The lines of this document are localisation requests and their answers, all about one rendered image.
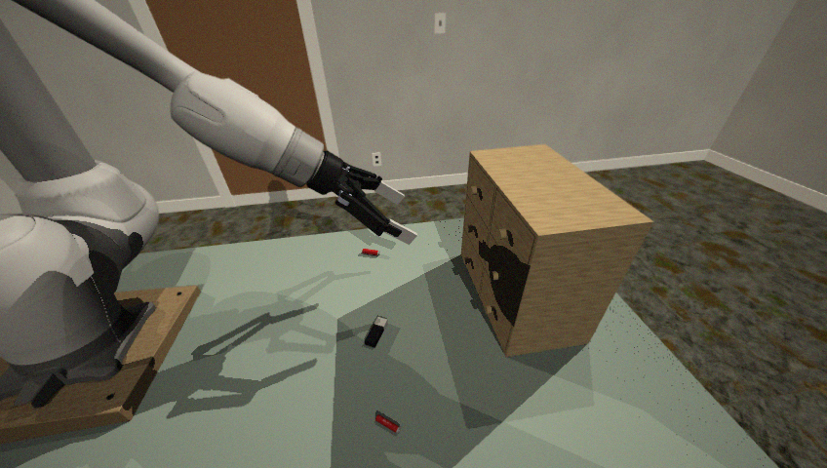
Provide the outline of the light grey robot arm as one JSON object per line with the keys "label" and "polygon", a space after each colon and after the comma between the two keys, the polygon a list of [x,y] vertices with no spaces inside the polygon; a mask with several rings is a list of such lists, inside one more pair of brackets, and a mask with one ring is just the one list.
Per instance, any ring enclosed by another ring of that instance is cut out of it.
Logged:
{"label": "light grey robot arm", "polygon": [[[216,152],[298,187],[320,169],[321,141],[96,0],[12,1],[173,92],[172,119]],[[159,211],[144,188],[92,158],[1,20],[0,150],[21,174],[22,211],[0,214],[0,357],[11,366],[0,376],[0,400],[21,391],[13,407],[29,412],[63,385],[120,371],[156,307],[123,307],[114,293]]]}

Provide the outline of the black and white eraser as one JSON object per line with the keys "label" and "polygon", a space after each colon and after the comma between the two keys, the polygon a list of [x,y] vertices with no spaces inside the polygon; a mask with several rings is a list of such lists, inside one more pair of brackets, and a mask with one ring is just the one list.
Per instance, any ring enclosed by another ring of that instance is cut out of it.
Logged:
{"label": "black and white eraser", "polygon": [[376,347],[380,337],[382,336],[388,322],[387,319],[383,319],[377,317],[374,322],[373,327],[371,328],[368,336],[365,339],[365,345],[371,346],[373,348]]}

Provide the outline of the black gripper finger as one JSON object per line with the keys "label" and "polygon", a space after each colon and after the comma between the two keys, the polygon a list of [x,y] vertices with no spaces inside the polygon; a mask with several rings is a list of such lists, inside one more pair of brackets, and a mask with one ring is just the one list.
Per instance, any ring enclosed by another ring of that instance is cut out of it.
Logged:
{"label": "black gripper finger", "polygon": [[345,162],[343,162],[343,169],[348,171],[347,177],[357,179],[361,183],[362,189],[374,190],[377,194],[397,205],[405,197],[405,195],[401,192],[382,182],[381,176],[377,176],[374,173],[353,167]]}
{"label": "black gripper finger", "polygon": [[356,217],[377,236],[384,232],[408,245],[416,238],[417,233],[392,219],[388,219],[381,213],[366,198],[366,193],[357,185],[355,180],[350,177],[347,183],[358,193],[358,196],[354,198],[351,194],[340,190],[335,201],[339,207]]}

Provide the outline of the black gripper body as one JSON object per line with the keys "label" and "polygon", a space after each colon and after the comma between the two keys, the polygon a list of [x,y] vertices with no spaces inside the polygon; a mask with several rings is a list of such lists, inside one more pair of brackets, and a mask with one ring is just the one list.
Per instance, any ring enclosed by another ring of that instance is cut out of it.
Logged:
{"label": "black gripper body", "polygon": [[[349,179],[347,177],[348,171],[343,169],[342,159],[330,151],[324,151],[324,153],[325,156],[320,169],[314,178],[306,183],[307,187],[322,195],[333,192],[338,196],[339,191],[342,190],[357,198],[358,193],[347,183]],[[342,172],[340,173],[340,171]]]}

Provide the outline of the small wooden chest of drawers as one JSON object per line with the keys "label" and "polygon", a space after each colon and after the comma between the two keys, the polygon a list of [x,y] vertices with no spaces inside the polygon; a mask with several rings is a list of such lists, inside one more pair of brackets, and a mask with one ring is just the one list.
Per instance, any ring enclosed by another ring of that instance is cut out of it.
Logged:
{"label": "small wooden chest of drawers", "polygon": [[[495,185],[492,215],[499,191],[535,236],[524,282],[467,192],[471,158]],[[467,233],[484,265],[480,293],[470,275],[480,299],[491,235],[523,284],[514,321],[497,292],[513,323],[505,352],[494,330],[505,357],[588,344],[653,221],[546,144],[470,151],[468,178],[466,200],[489,228],[484,262]]]}

